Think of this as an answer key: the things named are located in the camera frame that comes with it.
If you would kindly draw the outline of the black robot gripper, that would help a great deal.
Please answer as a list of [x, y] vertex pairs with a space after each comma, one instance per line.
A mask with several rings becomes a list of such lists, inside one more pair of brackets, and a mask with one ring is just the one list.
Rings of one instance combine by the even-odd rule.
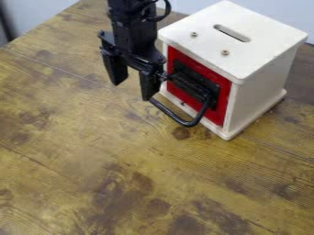
[[100, 30], [100, 52], [105, 67], [114, 85], [129, 77], [127, 68], [139, 71], [142, 100], [149, 101], [159, 92], [161, 74], [166, 58], [157, 48], [158, 22], [165, 16], [157, 13], [110, 13], [113, 30]]

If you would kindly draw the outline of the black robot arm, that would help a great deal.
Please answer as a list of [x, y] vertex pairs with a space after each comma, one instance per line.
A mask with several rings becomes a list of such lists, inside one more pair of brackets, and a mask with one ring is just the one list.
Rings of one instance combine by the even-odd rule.
[[100, 30], [100, 53], [114, 85], [127, 78], [127, 68], [139, 72], [142, 100], [149, 101], [159, 92], [165, 79], [163, 64], [167, 59], [157, 48], [158, 22], [171, 13], [165, 0], [162, 16], [157, 10], [158, 0], [109, 0], [109, 18], [113, 30]]

